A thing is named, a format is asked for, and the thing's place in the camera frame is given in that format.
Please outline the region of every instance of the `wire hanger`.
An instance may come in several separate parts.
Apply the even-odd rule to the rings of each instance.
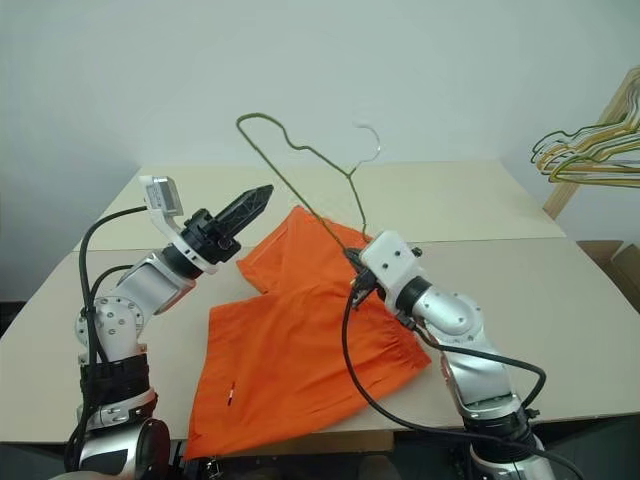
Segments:
[[[340,168],[337,164],[335,164],[334,162],[329,160],[326,156],[321,154],[315,148],[313,148],[313,147],[311,147],[309,145],[296,145],[295,143],[293,143],[291,141],[291,139],[289,138],[289,134],[287,132],[287,129],[284,127],[284,125],[282,123],[280,123],[278,120],[276,120],[274,117],[272,117],[270,115],[267,115],[266,113],[260,113],[260,112],[247,113],[245,115],[241,115],[236,120],[236,128],[240,131],[240,133],[242,134],[244,139],[249,143],[249,145],[251,145],[251,147],[258,153],[258,155],[260,155],[260,157],[262,157],[262,159],[266,162],[266,164],[269,165],[271,170],[273,170],[273,172],[276,175],[278,175],[278,177],[280,177],[280,180],[282,180],[284,182],[284,184],[289,188],[289,190],[291,190],[291,192],[296,197],[298,197],[298,200],[300,200],[300,202],[307,208],[307,210],[309,210],[309,212],[311,212],[311,214],[322,224],[322,226],[325,228],[325,230],[327,230],[327,232],[329,232],[329,234],[333,237],[333,239],[340,245],[340,248],[343,250],[343,252],[347,251],[347,247],[342,243],[342,241],[340,240],[338,235],[336,235],[336,233],[333,230],[331,230],[331,227],[329,227],[329,225],[324,220],[324,218],[322,218],[322,216],[320,216],[314,210],[314,208],[309,204],[309,202],[304,198],[304,196],[291,184],[291,182],[289,182],[289,180],[282,174],[282,172],[280,172],[280,170],[278,170],[278,168],[267,157],[267,155],[260,149],[260,147],[258,147],[258,145],[249,137],[247,132],[245,132],[242,129],[242,126],[241,126],[242,122],[244,122],[246,120],[254,119],[254,118],[267,120],[268,122],[271,122],[274,125],[277,125],[282,130],[282,133],[284,135],[284,140],[285,140],[285,142],[287,143],[287,145],[290,148],[292,148],[294,150],[297,150],[297,151],[305,151],[306,150],[306,151],[309,151],[309,152],[313,153],[316,157],[318,157],[320,160],[322,160],[324,163],[329,165],[331,168],[333,168],[334,170],[339,172],[343,177],[345,177],[347,179],[347,182],[349,183],[349,187],[351,188],[351,191],[352,191],[353,196],[355,198],[356,204],[358,206],[358,211],[360,212],[360,218],[362,219],[362,231],[361,231],[362,238],[363,238],[363,240],[365,242],[368,242],[369,238],[367,237],[367,234],[366,234],[367,218],[366,218],[365,213],[364,213],[364,208],[362,207],[362,202],[360,201],[360,196],[358,195],[358,191],[356,190],[355,184],[353,183],[353,174],[356,172],[358,167],[360,167],[360,165],[362,165],[363,163],[372,162],[376,158],[378,158],[378,155],[380,155],[380,150],[381,150],[380,137],[378,136],[378,133],[375,131],[375,129],[372,126],[364,124],[364,123],[355,123],[354,124],[354,126],[356,128],[364,128],[364,129],[369,130],[371,133],[373,133],[373,135],[374,135],[374,137],[376,139],[376,142],[377,142],[377,147],[376,147],[375,155],[373,157],[371,157],[369,159],[365,159],[365,160],[360,160],[356,164],[355,167],[353,167],[351,170],[347,171],[347,170],[344,170],[344,169]]]
[[[621,121],[545,135],[534,145],[531,162],[552,182],[640,188],[640,161],[612,158],[640,150],[640,79],[631,82],[625,97]]]

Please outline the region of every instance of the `gray floor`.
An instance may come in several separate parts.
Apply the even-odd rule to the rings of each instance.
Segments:
[[[575,462],[587,480],[640,479],[640,418],[612,419],[591,427],[548,447]],[[461,480],[452,467],[451,449],[418,440],[396,442],[389,455],[402,480]],[[286,478],[295,480],[353,480],[357,477],[360,455],[317,455],[278,458],[244,458],[227,461],[225,479],[233,471],[259,466],[275,466]],[[30,446],[0,445],[1,480],[44,480],[62,473],[59,456]],[[196,478],[196,465],[189,468]],[[557,480],[573,480],[569,472],[557,470]]]

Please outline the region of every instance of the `black cable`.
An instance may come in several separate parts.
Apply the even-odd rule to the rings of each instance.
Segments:
[[[364,386],[360,383],[360,380],[358,380],[358,376],[356,374],[355,368],[353,367],[353,363],[351,362],[351,357],[349,356],[348,327],[349,327],[349,318],[351,316],[351,306],[355,298],[356,298],[355,289],[352,289],[351,292],[349,293],[349,298],[347,300],[347,304],[344,310],[344,315],[342,317],[342,355],[344,356],[344,361],[347,366],[347,371],[349,372],[349,376],[351,377],[353,384],[355,385],[358,392],[360,392],[360,395],[362,395],[364,399],[367,401],[367,403],[371,406],[371,408],[373,408],[378,413],[388,418],[392,422],[397,423],[400,426],[403,426],[405,428],[410,428],[412,430],[415,430],[417,432],[421,432],[427,435],[440,436],[440,438],[447,438],[449,440],[457,440],[457,441],[464,441],[464,442],[473,442],[473,441],[493,442],[505,447],[523,450],[531,455],[537,455],[539,457],[546,458],[547,460],[556,462],[559,465],[562,465],[563,467],[571,470],[578,480],[585,480],[584,476],[582,475],[582,472],[580,472],[577,466],[575,466],[571,461],[567,460],[566,458],[561,457],[560,455],[557,455],[555,453],[547,452],[545,450],[540,450],[538,448],[531,447],[523,443],[510,442],[508,440],[503,440],[502,438],[493,437],[491,435],[483,435],[480,433],[471,433],[471,432],[456,432],[451,430],[445,430],[442,428],[428,427],[425,425],[409,422],[408,420],[404,420],[400,417],[395,416],[393,413],[387,411],[371,395],[369,395],[369,392],[367,392]]]
[[[102,280],[104,280],[106,275],[104,275],[104,277],[102,275],[98,277],[96,284],[94,284],[95,288],[90,288],[89,274],[87,272],[87,250],[89,247],[89,240],[91,239],[95,231],[105,223],[124,215],[143,212],[146,209],[147,207],[130,208],[101,218],[96,223],[91,225],[91,227],[89,227],[87,232],[82,237],[82,242],[80,243],[80,251],[78,253],[78,268],[80,271],[80,287],[82,289],[82,300],[84,303],[82,315],[85,317],[85,320],[87,322],[88,373],[86,379],[86,388],[84,389],[82,395],[82,414],[80,416],[80,420],[78,421],[78,425],[71,433],[67,442],[67,446],[65,448],[64,465],[67,471],[78,470],[80,466],[80,455],[82,453],[82,446],[84,444],[84,436],[87,430],[87,423],[89,421],[89,418],[91,418],[91,415],[93,415],[93,413],[99,406],[99,399],[93,398],[93,385],[95,383],[98,352],[100,352],[100,357],[103,361],[108,361],[107,356],[104,353],[104,349],[102,348],[102,345],[100,345],[100,340],[98,339],[98,335],[96,332],[94,306],[95,295],[97,294],[100,283],[102,282]]]
[[[440,350],[441,352],[461,353],[464,355],[470,355],[472,357],[484,358],[485,360],[504,363],[505,365],[511,365],[512,367],[528,370],[529,372],[533,372],[536,375],[538,375],[538,381],[536,382],[535,386],[531,389],[531,392],[529,393],[529,395],[527,395],[527,398],[525,398],[524,401],[522,402],[523,408],[527,408],[529,405],[531,405],[531,402],[533,402],[536,399],[536,397],[538,396],[540,391],[542,391],[542,388],[544,387],[544,384],[547,381],[547,374],[542,368],[538,367],[537,365],[523,362],[522,360],[516,360],[515,358],[504,357],[502,355],[495,355],[492,353],[480,352],[478,350],[471,350],[469,348],[439,345],[433,342],[421,328],[415,328],[413,331],[418,334],[418,336],[424,343],[429,345],[431,348]]]
[[[98,289],[100,288],[100,284],[104,281],[105,278],[107,278],[112,273],[119,272],[121,270],[129,270],[131,267],[133,267],[133,265],[117,265],[102,272],[100,276],[96,278],[96,281],[93,282],[93,286],[91,287],[91,298],[95,300],[95,298],[98,296]]]
[[[82,300],[84,301],[84,307],[88,308],[91,304],[89,303],[89,295],[91,293],[91,289],[89,288],[89,274],[87,273],[87,249],[89,247],[89,240],[91,236],[95,233],[95,231],[111,220],[114,220],[118,217],[123,217],[125,215],[130,215],[132,213],[144,212],[147,207],[136,207],[129,208],[127,210],[122,210],[120,212],[112,213],[111,215],[107,215],[104,218],[101,218],[96,223],[89,227],[89,230],[82,237],[82,242],[80,242],[80,252],[78,256],[78,267],[80,269],[80,287],[82,288]]]

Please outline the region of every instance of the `beige tabletop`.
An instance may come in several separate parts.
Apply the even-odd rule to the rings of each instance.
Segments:
[[[419,218],[420,225],[428,225],[429,228],[412,230],[411,238],[417,239],[425,251],[421,262],[429,280],[474,297],[485,311],[488,334],[499,350],[539,364],[547,371],[547,386],[535,405],[542,410],[541,419],[639,411],[640,377],[636,370],[640,364],[637,349],[640,317],[616,287],[575,243],[563,238],[555,224],[508,176],[504,182],[497,182],[499,185],[493,193],[484,192],[490,197],[489,203],[501,208],[500,214],[492,210],[494,216],[491,216],[483,206],[463,208],[457,198],[465,195],[465,189],[458,188],[458,179],[467,170],[464,164],[438,165],[433,167],[433,175],[428,174],[429,164],[424,165],[427,166],[416,167],[421,175],[438,177],[444,183],[438,188],[422,190],[420,198],[414,198],[418,203],[412,208],[396,209],[395,216],[402,218],[395,223],[408,223],[410,215]],[[493,164],[483,171],[500,177],[504,173],[500,169],[498,164]],[[176,181],[181,195],[183,191],[195,191],[191,187],[198,183],[193,180],[193,174],[183,175],[181,171],[184,172],[182,169],[168,172],[179,177]],[[381,196],[393,205],[394,198],[406,196],[398,188],[385,191]],[[469,193],[469,201],[481,201],[482,192],[479,193],[478,188],[482,190],[477,187]],[[124,197],[132,194],[131,188],[123,191]],[[123,195],[114,201],[113,208],[132,206],[131,199],[125,202]],[[216,200],[192,205],[193,201],[187,197],[186,212],[199,206],[213,210],[224,203]],[[511,207],[498,207],[508,201],[512,202]],[[427,208],[429,215],[425,215],[419,208],[436,202],[442,205],[436,209],[438,212],[455,211],[456,216],[439,215],[429,210],[431,207]],[[278,215],[286,214],[286,202],[275,205],[277,215],[267,217],[271,220],[266,224],[257,225],[258,231],[271,231],[279,221]],[[340,205],[334,207],[339,211]],[[478,219],[470,220],[482,212],[489,215],[487,225]],[[164,243],[161,237],[155,240],[145,237],[141,240],[144,250],[126,247],[140,241],[138,231],[153,231],[144,214],[138,215],[142,217],[131,225],[135,235],[125,244],[120,238],[123,232],[118,228],[96,236],[94,246],[106,250],[90,252],[91,278],[110,266],[134,263],[147,248]],[[450,229],[463,238],[447,238]],[[247,245],[252,243],[251,235],[259,236],[255,232],[247,233]],[[237,258],[249,249],[244,248]],[[209,308],[256,294],[231,262],[214,276],[203,275],[196,289],[171,310],[151,319],[143,332],[141,341],[149,345],[151,382],[160,395],[155,414],[167,422],[172,437],[184,438],[187,434],[193,393],[205,355]],[[73,252],[58,265],[0,341],[0,441],[62,442],[67,439],[74,425],[75,408],[81,400],[76,355],[82,348],[72,329],[80,302],[77,253]],[[434,362],[411,384],[385,398],[383,404],[408,420],[435,426],[460,425],[436,365]],[[533,381],[529,374],[519,371],[513,371],[513,379],[520,392],[526,392]],[[395,425],[365,409],[327,430],[387,428]]]

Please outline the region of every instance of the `hanging hangers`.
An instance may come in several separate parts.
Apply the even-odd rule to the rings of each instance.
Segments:
[[[626,92],[627,114],[615,123],[545,135],[531,162],[552,182],[640,187],[640,162],[613,158],[640,150],[640,79]]]

